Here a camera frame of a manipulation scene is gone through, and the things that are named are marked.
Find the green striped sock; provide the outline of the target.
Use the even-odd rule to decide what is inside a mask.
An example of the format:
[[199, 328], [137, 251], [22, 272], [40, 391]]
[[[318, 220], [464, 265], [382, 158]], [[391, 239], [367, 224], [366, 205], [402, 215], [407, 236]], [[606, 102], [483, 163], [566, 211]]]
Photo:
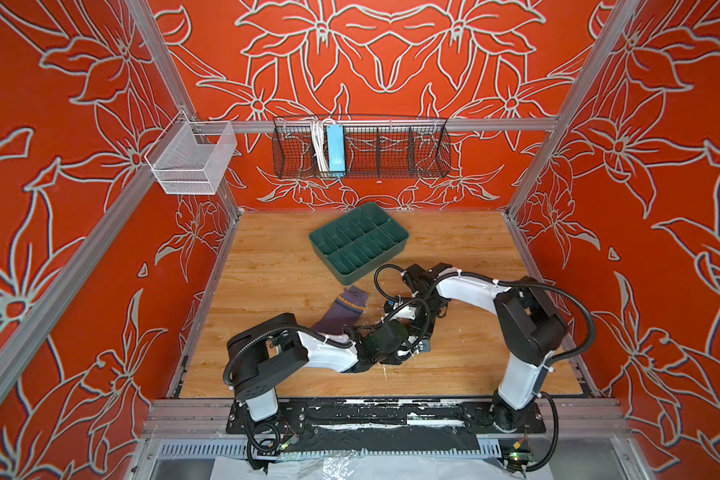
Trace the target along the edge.
[[407, 330], [407, 335], [409, 337], [417, 337], [421, 332], [421, 325], [419, 322], [417, 322], [414, 319], [405, 319], [402, 320], [401, 323]]

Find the purple striped sock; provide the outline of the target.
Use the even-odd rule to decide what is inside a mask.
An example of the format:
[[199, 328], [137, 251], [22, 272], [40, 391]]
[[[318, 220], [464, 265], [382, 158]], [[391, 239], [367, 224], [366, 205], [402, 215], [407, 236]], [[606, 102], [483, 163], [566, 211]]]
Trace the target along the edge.
[[341, 335], [346, 327], [353, 327], [361, 318], [368, 298], [369, 294], [356, 286], [345, 289], [312, 329], [321, 334]]

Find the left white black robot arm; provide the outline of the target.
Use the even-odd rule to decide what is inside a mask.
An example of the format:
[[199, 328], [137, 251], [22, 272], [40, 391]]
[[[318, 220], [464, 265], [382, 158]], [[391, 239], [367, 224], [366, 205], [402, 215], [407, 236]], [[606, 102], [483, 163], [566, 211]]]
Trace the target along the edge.
[[400, 365], [420, 347], [425, 334], [392, 316], [339, 334], [316, 331], [283, 313], [232, 337], [222, 380], [234, 394], [246, 435], [246, 454], [274, 456], [296, 437], [281, 414], [277, 386], [303, 368], [341, 374], [364, 373], [378, 364]]

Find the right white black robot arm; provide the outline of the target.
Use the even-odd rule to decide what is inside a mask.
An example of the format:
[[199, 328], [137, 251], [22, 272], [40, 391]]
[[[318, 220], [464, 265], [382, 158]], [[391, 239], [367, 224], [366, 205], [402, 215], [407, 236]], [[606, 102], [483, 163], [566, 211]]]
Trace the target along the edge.
[[[532, 277], [499, 280], [440, 263], [429, 270], [417, 264], [404, 269], [383, 264], [374, 271], [374, 287], [386, 299], [383, 323], [405, 320], [407, 334], [389, 353], [387, 363], [401, 364], [431, 340], [437, 318], [452, 301], [481, 308], [498, 319], [509, 360], [492, 397], [489, 418], [500, 431], [510, 433], [525, 423], [553, 366], [587, 351], [596, 338], [592, 313], [568, 292]], [[549, 294], [565, 297], [581, 312], [587, 325], [584, 341], [559, 353], [569, 332]]]

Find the green compartment tray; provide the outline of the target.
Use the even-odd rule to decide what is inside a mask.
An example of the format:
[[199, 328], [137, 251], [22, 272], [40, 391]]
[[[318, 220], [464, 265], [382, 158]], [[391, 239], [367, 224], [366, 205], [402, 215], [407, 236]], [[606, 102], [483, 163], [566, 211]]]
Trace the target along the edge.
[[371, 202], [313, 230], [308, 238], [336, 280], [342, 286], [351, 286], [402, 253], [409, 233]]

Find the light blue box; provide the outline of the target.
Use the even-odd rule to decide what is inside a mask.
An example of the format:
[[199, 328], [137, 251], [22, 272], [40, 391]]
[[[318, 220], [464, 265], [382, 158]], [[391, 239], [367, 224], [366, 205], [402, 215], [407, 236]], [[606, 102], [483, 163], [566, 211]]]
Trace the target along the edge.
[[335, 177], [343, 177], [346, 172], [344, 146], [344, 128], [341, 124], [329, 124], [325, 128], [329, 171]]

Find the clear acrylic box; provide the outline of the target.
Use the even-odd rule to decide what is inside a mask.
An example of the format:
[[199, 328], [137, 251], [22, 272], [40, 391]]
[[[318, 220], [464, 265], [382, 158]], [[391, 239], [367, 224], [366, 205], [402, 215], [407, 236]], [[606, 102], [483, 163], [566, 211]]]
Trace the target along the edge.
[[145, 154], [153, 177], [168, 195], [216, 194], [237, 151], [230, 122], [222, 122], [221, 131], [210, 134], [214, 141], [204, 140], [196, 127], [198, 122], [177, 119]]

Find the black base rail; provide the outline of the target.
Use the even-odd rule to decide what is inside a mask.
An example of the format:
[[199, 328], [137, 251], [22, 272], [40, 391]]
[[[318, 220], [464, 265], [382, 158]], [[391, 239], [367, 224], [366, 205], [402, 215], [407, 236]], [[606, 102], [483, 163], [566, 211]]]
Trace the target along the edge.
[[497, 427], [489, 397], [290, 397], [270, 420], [287, 453], [455, 453], [499, 457], [552, 437], [549, 413], [533, 405], [509, 431]]

